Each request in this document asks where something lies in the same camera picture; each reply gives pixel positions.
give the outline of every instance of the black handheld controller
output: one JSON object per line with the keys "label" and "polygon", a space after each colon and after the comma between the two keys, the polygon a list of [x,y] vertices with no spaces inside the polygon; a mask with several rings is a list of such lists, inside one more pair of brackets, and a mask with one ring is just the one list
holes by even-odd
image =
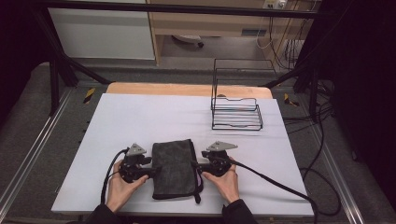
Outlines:
{"label": "black handheld controller", "polygon": [[209,159],[209,163],[195,163],[199,174],[208,172],[215,176],[222,176],[230,169],[231,164],[225,149],[235,148],[236,145],[217,141],[207,151],[202,151],[202,156]]}
{"label": "black handheld controller", "polygon": [[151,157],[145,157],[143,155],[144,153],[146,153],[146,150],[137,144],[133,144],[131,148],[128,148],[128,152],[125,154],[120,165],[120,176],[125,180],[125,182],[133,183],[134,180],[139,179],[143,175],[148,175],[148,178],[153,178],[161,171],[161,167],[141,167],[141,165],[151,163]]}

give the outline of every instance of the human hand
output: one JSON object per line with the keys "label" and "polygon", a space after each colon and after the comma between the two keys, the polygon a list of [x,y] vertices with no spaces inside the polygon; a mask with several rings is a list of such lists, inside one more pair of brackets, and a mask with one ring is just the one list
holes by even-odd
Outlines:
{"label": "human hand", "polygon": [[125,182],[120,176],[119,169],[122,161],[118,161],[113,166],[113,176],[108,182],[108,195],[106,206],[116,213],[122,208],[134,192],[142,186],[147,179],[148,175],[143,175],[134,183]]}
{"label": "human hand", "polygon": [[233,203],[239,199],[238,189],[238,174],[236,173],[236,165],[233,164],[224,175],[218,177],[208,172],[202,172],[202,175],[212,181],[218,188],[221,196],[227,200],[228,203]]}

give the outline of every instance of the black wire rack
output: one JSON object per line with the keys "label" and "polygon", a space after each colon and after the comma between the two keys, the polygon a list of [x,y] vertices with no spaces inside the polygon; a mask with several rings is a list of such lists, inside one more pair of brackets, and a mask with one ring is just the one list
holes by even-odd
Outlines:
{"label": "black wire rack", "polygon": [[257,104],[256,98],[227,98],[223,95],[218,95],[218,85],[221,81],[247,81],[247,80],[262,80],[255,78],[218,78],[219,70],[273,70],[271,68],[257,69],[251,67],[218,67],[215,59],[214,73],[212,82],[212,94],[210,109],[212,111],[212,130],[237,130],[237,131],[259,131],[262,129],[262,113],[260,106]]}

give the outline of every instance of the white tabletop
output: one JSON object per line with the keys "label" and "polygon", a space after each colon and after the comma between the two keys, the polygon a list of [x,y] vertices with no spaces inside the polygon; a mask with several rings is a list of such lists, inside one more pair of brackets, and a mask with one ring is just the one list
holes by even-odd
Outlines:
{"label": "white tabletop", "polygon": [[[100,203],[111,161],[133,143],[151,156],[154,143],[189,138],[198,162],[208,162],[201,151],[215,141],[236,144],[238,148],[227,151],[229,156],[306,195],[276,100],[258,99],[258,104],[262,130],[214,131],[210,97],[103,94],[51,210],[63,214],[93,211]],[[240,196],[255,216],[313,216],[309,202],[244,168],[238,167],[236,171]],[[216,187],[204,181],[202,201],[196,204],[193,197],[153,200],[153,183],[149,179],[120,211],[135,216],[219,216],[224,201]]]}

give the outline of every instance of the black bag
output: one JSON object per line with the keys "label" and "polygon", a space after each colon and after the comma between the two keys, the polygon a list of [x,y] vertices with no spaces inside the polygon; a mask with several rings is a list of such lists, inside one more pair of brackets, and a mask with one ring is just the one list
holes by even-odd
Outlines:
{"label": "black bag", "polygon": [[204,182],[191,162],[197,161],[195,149],[190,139],[167,143],[154,143],[152,147],[152,167],[162,167],[155,175],[152,198],[156,200],[194,196],[201,201],[199,193]]}

